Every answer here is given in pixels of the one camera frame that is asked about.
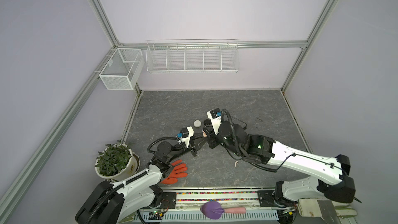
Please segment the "white earbud charging case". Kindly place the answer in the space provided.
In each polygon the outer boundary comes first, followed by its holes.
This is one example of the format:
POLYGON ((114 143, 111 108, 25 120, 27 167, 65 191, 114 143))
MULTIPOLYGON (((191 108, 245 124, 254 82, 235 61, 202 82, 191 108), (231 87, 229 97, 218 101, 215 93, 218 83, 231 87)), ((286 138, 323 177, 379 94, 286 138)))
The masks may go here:
POLYGON ((193 124, 196 128, 200 128, 202 126, 202 122, 200 120, 195 120, 193 124))

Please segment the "white mesh box basket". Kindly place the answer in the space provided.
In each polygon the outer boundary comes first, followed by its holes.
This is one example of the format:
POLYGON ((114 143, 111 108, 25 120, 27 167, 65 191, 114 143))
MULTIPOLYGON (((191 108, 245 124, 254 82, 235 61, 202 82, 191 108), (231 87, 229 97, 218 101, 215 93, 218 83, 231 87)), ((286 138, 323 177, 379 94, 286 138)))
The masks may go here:
POLYGON ((134 90, 144 64, 141 49, 117 48, 99 77, 108 90, 134 90))

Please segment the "potted green plant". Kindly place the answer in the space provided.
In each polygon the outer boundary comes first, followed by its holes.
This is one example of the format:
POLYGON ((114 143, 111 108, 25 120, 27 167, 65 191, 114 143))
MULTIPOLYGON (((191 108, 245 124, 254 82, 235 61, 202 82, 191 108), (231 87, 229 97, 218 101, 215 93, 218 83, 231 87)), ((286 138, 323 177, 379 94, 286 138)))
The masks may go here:
POLYGON ((137 173, 140 158, 130 146, 121 142, 105 146, 103 151, 98 152, 94 167, 100 178, 123 181, 137 173))

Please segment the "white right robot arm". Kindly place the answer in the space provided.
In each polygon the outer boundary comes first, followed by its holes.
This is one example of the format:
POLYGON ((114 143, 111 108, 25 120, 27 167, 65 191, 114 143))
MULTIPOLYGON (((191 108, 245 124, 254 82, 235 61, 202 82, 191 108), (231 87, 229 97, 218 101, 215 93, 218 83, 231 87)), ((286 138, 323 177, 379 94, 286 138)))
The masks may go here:
POLYGON ((279 181, 274 200, 297 202, 300 199, 325 197, 338 203, 357 200, 351 164, 346 155, 318 156, 289 147, 273 138, 248 134, 234 123, 228 110, 219 108, 207 112, 211 130, 206 131, 210 148, 222 146, 236 161, 243 161, 262 171, 276 173, 288 168, 306 175, 295 181, 279 181))

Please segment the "purple pink brush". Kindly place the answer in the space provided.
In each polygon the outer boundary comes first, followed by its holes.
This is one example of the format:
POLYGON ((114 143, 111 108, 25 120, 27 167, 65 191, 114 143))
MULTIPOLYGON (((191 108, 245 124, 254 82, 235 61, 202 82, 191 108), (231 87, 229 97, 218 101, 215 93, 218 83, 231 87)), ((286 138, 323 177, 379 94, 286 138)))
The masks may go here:
POLYGON ((223 208, 217 201, 208 201, 200 207, 200 211, 207 218, 212 220, 218 220, 223 214, 245 214, 247 213, 245 207, 232 207, 223 208))

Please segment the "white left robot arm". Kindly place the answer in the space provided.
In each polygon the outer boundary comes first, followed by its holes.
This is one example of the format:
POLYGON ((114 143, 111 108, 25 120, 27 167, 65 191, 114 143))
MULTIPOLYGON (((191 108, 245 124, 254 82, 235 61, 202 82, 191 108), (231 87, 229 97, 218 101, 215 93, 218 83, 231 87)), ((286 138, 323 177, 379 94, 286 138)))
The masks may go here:
POLYGON ((117 224, 133 212, 144 207, 161 204, 163 193, 158 184, 171 174, 174 160, 187 153, 196 155, 208 141, 202 135, 188 139, 188 145, 175 137, 164 137, 154 141, 156 150, 146 168, 137 174, 115 183, 103 181, 75 216, 78 224, 117 224))

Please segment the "white vented rail base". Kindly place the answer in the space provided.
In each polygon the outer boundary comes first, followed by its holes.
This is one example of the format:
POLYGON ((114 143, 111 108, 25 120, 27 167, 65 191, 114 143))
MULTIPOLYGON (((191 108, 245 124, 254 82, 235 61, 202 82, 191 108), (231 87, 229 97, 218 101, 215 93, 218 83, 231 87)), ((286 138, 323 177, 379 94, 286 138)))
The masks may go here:
POLYGON ((162 218, 156 218, 154 211, 140 211, 142 219, 149 224, 210 224, 227 222, 246 222, 246 221, 278 221, 279 216, 276 210, 247 210, 243 214, 222 213, 207 216, 201 211, 168 211, 162 218))

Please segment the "red rubber glove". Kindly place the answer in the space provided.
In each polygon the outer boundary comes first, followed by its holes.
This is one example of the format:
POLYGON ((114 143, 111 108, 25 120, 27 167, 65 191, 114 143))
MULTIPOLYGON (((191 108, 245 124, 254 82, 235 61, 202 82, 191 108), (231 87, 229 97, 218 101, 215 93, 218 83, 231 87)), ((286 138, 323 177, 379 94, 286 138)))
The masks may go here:
POLYGON ((179 178, 184 178, 184 177, 188 176, 187 165, 185 163, 183 163, 183 161, 181 159, 173 162, 172 166, 174 168, 173 168, 171 174, 166 179, 161 181, 161 184, 173 185, 178 182, 179 178))

